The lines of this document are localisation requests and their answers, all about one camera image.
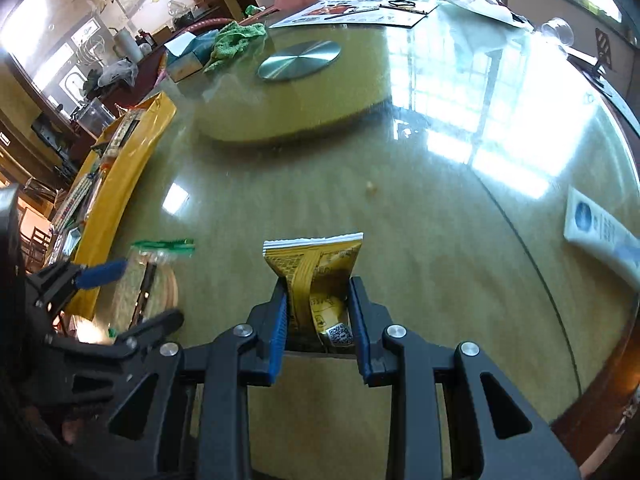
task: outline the yellow snack packet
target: yellow snack packet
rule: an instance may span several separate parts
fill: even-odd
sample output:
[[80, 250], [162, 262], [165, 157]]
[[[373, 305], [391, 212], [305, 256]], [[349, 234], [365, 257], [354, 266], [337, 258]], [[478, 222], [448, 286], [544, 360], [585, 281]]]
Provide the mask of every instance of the yellow snack packet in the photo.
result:
[[287, 348], [339, 351], [353, 345], [346, 298], [363, 233], [267, 241], [262, 255], [287, 280]]

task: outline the clear plastic cup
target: clear plastic cup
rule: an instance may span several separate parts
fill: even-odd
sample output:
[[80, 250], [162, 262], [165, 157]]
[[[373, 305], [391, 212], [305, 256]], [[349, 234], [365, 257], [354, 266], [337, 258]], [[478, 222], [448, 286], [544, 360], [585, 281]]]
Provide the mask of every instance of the clear plastic cup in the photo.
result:
[[540, 32], [545, 38], [557, 41], [563, 46], [572, 46], [574, 44], [574, 32], [562, 18], [549, 20], [540, 27]]

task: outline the white tube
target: white tube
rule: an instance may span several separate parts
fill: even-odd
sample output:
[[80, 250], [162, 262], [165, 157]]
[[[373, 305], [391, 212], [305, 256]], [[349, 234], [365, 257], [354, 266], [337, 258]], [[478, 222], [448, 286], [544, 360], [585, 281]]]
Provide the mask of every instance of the white tube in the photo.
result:
[[640, 290], [640, 242], [612, 215], [573, 187], [569, 188], [566, 204], [564, 238]]

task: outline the table top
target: table top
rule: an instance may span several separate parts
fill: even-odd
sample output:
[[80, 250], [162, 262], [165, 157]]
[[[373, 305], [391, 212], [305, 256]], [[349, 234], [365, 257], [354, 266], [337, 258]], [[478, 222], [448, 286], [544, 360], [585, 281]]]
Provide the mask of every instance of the table top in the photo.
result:
[[[310, 40], [337, 41], [340, 56], [299, 80], [255, 75]], [[178, 111], [111, 255], [195, 239], [175, 265], [184, 346], [270, 298], [264, 240], [360, 231], [354, 274], [371, 300], [430, 342], [477, 342], [549, 421], [632, 316], [633, 290], [562, 232], [574, 186], [638, 234], [635, 165], [600, 95], [537, 36], [448, 4], [412, 29], [268, 29], [217, 72], [160, 89]], [[353, 360], [286, 357], [273, 388], [250, 391], [254, 467], [382, 478], [389, 400]]]

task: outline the metal screw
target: metal screw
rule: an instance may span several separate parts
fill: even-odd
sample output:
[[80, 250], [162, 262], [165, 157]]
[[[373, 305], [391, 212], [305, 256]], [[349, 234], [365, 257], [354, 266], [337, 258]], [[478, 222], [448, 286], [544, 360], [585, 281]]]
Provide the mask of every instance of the metal screw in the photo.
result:
[[386, 327], [386, 333], [389, 334], [389, 337], [400, 339], [406, 336], [406, 328], [402, 325], [389, 325]]
[[176, 343], [164, 343], [160, 347], [160, 354], [165, 357], [171, 357], [178, 353], [180, 347]]
[[462, 345], [460, 345], [460, 349], [464, 355], [468, 355], [469, 357], [476, 356], [480, 353], [480, 347], [471, 341], [462, 343]]
[[249, 337], [254, 333], [254, 328], [251, 325], [241, 324], [234, 327], [234, 335], [238, 337]]

